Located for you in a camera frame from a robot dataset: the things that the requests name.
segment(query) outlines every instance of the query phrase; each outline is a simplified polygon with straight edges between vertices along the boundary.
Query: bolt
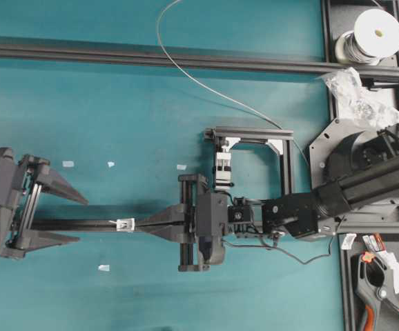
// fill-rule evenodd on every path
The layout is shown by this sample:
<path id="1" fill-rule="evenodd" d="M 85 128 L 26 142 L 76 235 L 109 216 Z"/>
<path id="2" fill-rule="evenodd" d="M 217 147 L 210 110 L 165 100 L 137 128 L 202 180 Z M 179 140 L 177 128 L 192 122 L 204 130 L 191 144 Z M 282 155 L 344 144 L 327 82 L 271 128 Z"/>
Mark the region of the bolt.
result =
<path id="1" fill-rule="evenodd" d="M 381 288 L 381 289 L 379 290 L 379 296 L 380 296 L 381 298 L 386 298 L 386 297 L 387 297 L 387 291 L 384 290 L 383 288 Z"/>

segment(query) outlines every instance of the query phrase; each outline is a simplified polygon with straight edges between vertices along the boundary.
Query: spool of wire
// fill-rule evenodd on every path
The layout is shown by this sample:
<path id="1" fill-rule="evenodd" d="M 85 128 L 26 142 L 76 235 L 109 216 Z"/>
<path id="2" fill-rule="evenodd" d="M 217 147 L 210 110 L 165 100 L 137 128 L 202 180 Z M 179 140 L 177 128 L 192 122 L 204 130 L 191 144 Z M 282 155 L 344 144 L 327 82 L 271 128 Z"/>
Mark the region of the spool of wire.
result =
<path id="1" fill-rule="evenodd" d="M 370 9 L 355 22 L 354 30 L 336 42 L 335 55 L 340 63 L 376 66 L 399 51 L 399 22 L 388 12 Z"/>

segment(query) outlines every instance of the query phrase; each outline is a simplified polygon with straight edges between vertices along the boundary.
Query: black plastic part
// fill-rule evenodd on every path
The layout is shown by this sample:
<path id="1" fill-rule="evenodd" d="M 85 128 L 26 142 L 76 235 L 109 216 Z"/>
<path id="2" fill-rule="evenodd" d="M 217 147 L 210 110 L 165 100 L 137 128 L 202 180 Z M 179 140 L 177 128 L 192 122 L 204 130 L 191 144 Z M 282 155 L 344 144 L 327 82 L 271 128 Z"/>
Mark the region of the black plastic part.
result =
<path id="1" fill-rule="evenodd" d="M 196 235 L 220 237 L 227 226 L 227 200 L 221 193 L 208 192 L 197 197 Z"/>
<path id="2" fill-rule="evenodd" d="M 228 207 L 229 224 L 252 224 L 252 209 L 250 205 L 231 205 Z"/>

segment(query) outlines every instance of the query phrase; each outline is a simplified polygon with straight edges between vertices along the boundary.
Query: cable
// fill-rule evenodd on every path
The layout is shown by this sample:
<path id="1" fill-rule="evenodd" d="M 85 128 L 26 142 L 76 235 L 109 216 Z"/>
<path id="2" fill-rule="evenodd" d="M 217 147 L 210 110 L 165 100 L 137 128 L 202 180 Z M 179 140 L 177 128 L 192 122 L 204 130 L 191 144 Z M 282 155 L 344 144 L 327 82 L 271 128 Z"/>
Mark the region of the cable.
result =
<path id="1" fill-rule="evenodd" d="M 230 201 L 231 201 L 232 205 L 235 205 L 235 201 L 233 200 L 232 194 L 230 194 L 227 191 L 219 191 L 219 193 L 225 194 L 226 196 L 228 196 L 230 198 Z"/>
<path id="2" fill-rule="evenodd" d="M 166 47 L 164 47 L 162 38 L 161 38 L 161 33 L 159 31 L 159 27 L 161 25 L 161 20 L 164 16 L 164 14 L 167 12 L 167 10 L 169 10 L 170 8 L 172 8 L 174 5 L 178 4 L 179 2 L 181 2 L 182 0 L 174 0 L 173 2 L 171 2 L 170 4 L 168 4 L 158 15 L 157 18 L 157 22 L 156 22 L 156 31 L 157 31 L 157 38 L 158 38 L 158 44 L 161 47 L 161 49 L 163 50 L 164 54 L 167 56 L 167 58 L 173 63 L 173 65 L 175 67 L 177 67 L 179 69 L 179 71 L 181 71 L 183 74 L 185 74 L 190 80 L 194 81 L 196 84 L 198 84 L 199 86 L 205 88 L 206 90 L 215 93 L 216 95 L 220 96 L 221 98 L 224 98 L 226 100 L 232 101 L 233 103 L 236 103 L 239 106 L 242 106 L 243 108 L 246 108 L 248 110 L 250 110 L 252 113 L 254 113 L 255 115 L 257 115 L 258 117 L 262 118 L 263 120 L 269 122 L 270 124 L 272 124 L 273 126 L 275 126 L 278 129 L 283 130 L 283 127 L 281 125 L 279 125 L 278 123 L 276 123 L 274 120 L 272 120 L 270 117 L 268 117 L 267 115 L 263 114 L 262 112 L 252 108 L 251 106 L 246 105 L 245 103 L 242 103 L 241 101 L 235 100 L 233 98 L 230 98 L 229 96 L 218 92 L 217 90 L 212 89 L 211 87 L 207 86 L 206 84 L 202 83 L 201 81 L 197 80 L 194 76 L 192 76 L 191 74 L 189 74 L 187 71 L 185 71 L 183 68 L 181 68 L 178 63 L 175 62 L 174 59 L 172 59 L 172 56 L 169 55 L 169 53 L 166 50 Z M 301 147 L 298 145 L 298 143 L 296 143 L 295 140 L 293 140 L 293 144 L 296 146 L 296 148 L 299 150 L 300 154 L 302 155 L 302 157 L 304 158 L 305 163 L 307 164 L 307 167 L 310 168 L 310 164 L 307 160 L 307 157 L 305 156 L 304 151 L 301 149 Z"/>
<path id="3" fill-rule="evenodd" d="M 343 222 L 345 221 L 345 217 L 343 217 L 341 219 L 341 221 L 339 222 L 338 226 L 336 227 L 336 233 L 339 231 L 341 225 L 343 224 Z M 302 265 L 307 265 L 310 264 L 318 259 L 321 259 L 323 257 L 330 257 L 331 256 L 331 245 L 333 244 L 333 240 L 334 240 L 334 236 L 331 237 L 330 242 L 329 242 L 329 249 L 328 249 L 328 253 L 327 254 L 321 254 L 318 255 L 316 257 L 312 257 L 311 259 L 307 260 L 307 261 L 303 261 L 301 260 L 299 257 L 297 257 L 296 255 L 291 254 L 290 252 L 286 251 L 284 248 L 279 248 L 277 246 L 270 246 L 268 245 L 264 238 L 262 237 L 262 235 L 260 235 L 258 237 L 258 239 L 261 242 L 261 245 L 235 245 L 234 243 L 229 243 L 227 240 L 222 239 L 222 241 L 224 242 L 225 245 L 233 247 L 233 248 L 262 248 L 265 250 L 277 250 L 278 252 L 281 252 L 285 255 L 287 255 L 288 257 L 291 257 L 292 259 L 294 259 L 295 261 L 299 262 Z"/>
<path id="4" fill-rule="evenodd" d="M 384 8 L 376 1 L 376 0 L 372 0 L 380 9 L 384 10 Z"/>

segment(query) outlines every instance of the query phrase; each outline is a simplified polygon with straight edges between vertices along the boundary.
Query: plastic bag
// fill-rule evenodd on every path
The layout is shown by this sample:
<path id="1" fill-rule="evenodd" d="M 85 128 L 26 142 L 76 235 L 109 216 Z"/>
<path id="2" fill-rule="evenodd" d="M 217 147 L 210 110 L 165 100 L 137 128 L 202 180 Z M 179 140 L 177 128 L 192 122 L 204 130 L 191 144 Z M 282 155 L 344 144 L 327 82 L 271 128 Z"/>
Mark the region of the plastic bag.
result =
<path id="1" fill-rule="evenodd" d="M 376 100 L 374 92 L 362 87 L 359 73 L 348 68 L 321 76 L 339 103 L 339 118 L 355 123 L 366 121 L 383 129 L 399 123 L 399 111 Z"/>

